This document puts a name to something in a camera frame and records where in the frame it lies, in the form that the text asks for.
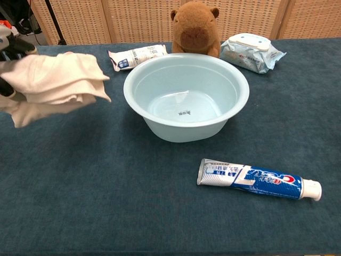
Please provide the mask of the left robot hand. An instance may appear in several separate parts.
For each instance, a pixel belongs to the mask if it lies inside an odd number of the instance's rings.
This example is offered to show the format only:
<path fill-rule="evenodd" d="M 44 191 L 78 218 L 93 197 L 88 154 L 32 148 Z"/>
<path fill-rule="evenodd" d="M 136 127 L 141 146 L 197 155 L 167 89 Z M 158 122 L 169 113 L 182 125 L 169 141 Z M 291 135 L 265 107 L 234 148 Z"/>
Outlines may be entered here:
<path fill-rule="evenodd" d="M 0 24 L 0 61 L 18 60 L 30 54 L 37 54 L 36 47 L 13 35 L 10 28 Z M 0 95 L 14 96 L 16 91 L 0 77 Z"/>

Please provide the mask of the white towel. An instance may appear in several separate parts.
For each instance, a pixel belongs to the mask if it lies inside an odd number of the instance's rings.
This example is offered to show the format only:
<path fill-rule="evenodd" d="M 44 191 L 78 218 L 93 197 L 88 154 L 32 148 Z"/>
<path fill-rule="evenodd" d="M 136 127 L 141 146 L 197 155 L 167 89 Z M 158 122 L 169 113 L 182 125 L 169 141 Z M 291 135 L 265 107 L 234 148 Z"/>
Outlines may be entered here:
<path fill-rule="evenodd" d="M 103 98 L 104 81 L 110 78 L 92 54 L 66 52 L 55 57 L 28 55 L 20 60 L 0 61 L 0 78 L 23 98 L 0 95 L 0 112 L 11 115 L 21 128 L 53 114 L 67 114 Z"/>

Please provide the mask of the blue white toothpaste tube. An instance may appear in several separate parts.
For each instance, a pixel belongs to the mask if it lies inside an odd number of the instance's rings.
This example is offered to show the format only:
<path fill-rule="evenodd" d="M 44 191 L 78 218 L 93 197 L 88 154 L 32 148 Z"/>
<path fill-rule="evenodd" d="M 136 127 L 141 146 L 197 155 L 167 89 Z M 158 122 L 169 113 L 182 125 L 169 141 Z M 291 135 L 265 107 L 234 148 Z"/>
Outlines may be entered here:
<path fill-rule="evenodd" d="M 322 196 L 322 187 L 317 181 L 263 167 L 206 158 L 201 160 L 197 184 L 231 187 L 259 195 L 291 199 L 311 198 L 319 201 Z"/>

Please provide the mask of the light blue plastic basin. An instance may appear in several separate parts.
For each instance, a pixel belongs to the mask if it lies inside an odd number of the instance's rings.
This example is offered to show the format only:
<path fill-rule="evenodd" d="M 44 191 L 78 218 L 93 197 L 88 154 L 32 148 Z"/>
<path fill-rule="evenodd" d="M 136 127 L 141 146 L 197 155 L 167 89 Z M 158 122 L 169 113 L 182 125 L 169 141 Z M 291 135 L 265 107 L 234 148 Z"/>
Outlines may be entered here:
<path fill-rule="evenodd" d="M 246 105 L 250 89 L 235 66 L 193 53 L 156 57 L 135 67 L 123 86 L 127 104 L 159 138 L 210 138 Z"/>

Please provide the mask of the black tripod stand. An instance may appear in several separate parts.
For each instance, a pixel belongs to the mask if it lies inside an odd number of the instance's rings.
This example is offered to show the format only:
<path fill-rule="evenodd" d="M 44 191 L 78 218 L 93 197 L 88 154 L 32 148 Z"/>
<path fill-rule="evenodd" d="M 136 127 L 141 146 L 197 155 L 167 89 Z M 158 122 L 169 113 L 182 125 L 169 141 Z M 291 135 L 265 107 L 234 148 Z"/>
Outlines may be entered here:
<path fill-rule="evenodd" d="M 50 16 L 52 18 L 52 21 L 54 23 L 55 29 L 56 29 L 56 31 L 58 33 L 58 36 L 59 36 L 58 45 L 66 45 L 67 43 L 66 43 L 65 38 L 64 38 L 64 36 L 62 34 L 62 31 L 60 29 L 58 21 L 56 19 L 56 16 L 55 16 L 55 13 L 53 11 L 53 8 L 52 8 L 52 5 L 50 3 L 50 0 L 44 0 L 44 1 L 45 1 L 46 6 L 47 6 L 47 9 L 48 9 L 48 11 L 50 13 Z"/>

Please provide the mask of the white tissue pack blue label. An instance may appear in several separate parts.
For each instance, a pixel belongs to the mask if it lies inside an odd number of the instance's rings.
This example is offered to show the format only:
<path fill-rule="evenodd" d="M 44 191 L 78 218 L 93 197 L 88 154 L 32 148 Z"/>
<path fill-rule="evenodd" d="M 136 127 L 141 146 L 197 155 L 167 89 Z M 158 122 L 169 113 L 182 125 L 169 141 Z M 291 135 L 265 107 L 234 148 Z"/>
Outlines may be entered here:
<path fill-rule="evenodd" d="M 166 46 L 160 44 L 140 47 L 123 52 L 108 51 L 114 71 L 133 69 L 147 60 L 167 54 Z"/>

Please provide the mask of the woven rattan folding screen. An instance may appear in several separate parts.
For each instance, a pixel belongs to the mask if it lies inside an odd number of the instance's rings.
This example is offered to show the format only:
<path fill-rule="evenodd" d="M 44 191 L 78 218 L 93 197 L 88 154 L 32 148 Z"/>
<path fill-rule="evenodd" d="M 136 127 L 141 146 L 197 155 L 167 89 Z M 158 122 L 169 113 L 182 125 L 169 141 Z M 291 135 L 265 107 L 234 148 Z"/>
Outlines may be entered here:
<path fill-rule="evenodd" d="M 50 0 L 69 45 L 170 42 L 171 11 L 189 0 Z M 341 0 L 199 0 L 219 9 L 221 40 L 341 37 Z M 50 45 L 58 33 L 44 0 L 28 0 Z"/>

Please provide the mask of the dark blue table mat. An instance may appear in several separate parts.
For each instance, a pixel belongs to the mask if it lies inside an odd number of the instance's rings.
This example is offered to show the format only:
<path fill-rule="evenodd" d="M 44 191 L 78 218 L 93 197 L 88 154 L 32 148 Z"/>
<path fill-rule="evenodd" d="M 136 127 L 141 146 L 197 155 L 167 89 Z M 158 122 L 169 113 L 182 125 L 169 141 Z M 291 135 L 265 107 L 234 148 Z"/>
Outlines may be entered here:
<path fill-rule="evenodd" d="M 341 38 L 273 45 L 286 53 L 274 70 L 243 70 L 243 110 L 188 143 L 127 105 L 107 52 L 135 44 L 40 46 L 95 55 L 112 101 L 22 129 L 0 113 L 0 255 L 341 254 Z M 203 158 L 316 180 L 322 197 L 199 186 Z"/>

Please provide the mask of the brown capybara plush toy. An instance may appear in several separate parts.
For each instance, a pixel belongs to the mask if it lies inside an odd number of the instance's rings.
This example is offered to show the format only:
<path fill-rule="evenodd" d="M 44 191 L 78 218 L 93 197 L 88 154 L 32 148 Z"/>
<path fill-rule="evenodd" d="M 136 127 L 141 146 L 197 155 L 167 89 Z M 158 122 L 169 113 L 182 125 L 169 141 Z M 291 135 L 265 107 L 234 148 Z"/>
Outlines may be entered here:
<path fill-rule="evenodd" d="M 172 10 L 173 53 L 197 53 L 219 58 L 220 37 L 216 19 L 219 9 L 204 3 L 190 1 L 177 10 Z"/>

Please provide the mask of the light blue wet wipes pack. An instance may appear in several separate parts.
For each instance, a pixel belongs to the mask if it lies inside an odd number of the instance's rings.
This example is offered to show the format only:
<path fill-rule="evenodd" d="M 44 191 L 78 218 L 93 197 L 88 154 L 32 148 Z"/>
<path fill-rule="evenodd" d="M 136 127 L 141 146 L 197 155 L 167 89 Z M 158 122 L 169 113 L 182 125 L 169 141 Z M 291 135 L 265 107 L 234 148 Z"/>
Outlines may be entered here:
<path fill-rule="evenodd" d="M 266 37 L 239 33 L 222 43 L 220 58 L 258 74 L 265 74 L 274 69 L 285 55 L 286 52 L 277 50 Z"/>

